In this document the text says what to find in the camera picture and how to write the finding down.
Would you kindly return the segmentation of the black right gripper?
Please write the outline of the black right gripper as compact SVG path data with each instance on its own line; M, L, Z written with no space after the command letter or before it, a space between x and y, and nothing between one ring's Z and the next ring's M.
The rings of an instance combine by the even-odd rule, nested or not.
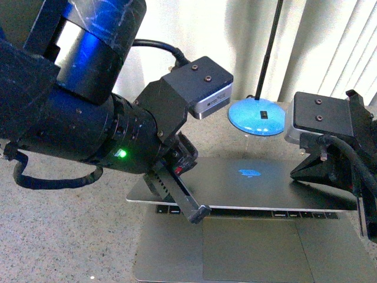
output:
M356 196L376 198L376 121L355 90L346 92L353 137L302 133L300 143L308 157L290 176L303 182L347 190Z

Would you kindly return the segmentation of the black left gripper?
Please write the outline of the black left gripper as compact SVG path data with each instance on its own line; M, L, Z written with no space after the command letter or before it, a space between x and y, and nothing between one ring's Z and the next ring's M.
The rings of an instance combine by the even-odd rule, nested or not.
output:
M197 149L180 132L194 99L180 83L160 79L149 83L135 104L143 110L135 146L135 172L145 173L148 188L167 202L175 202L190 223L211 212L201 205L180 178L196 164Z

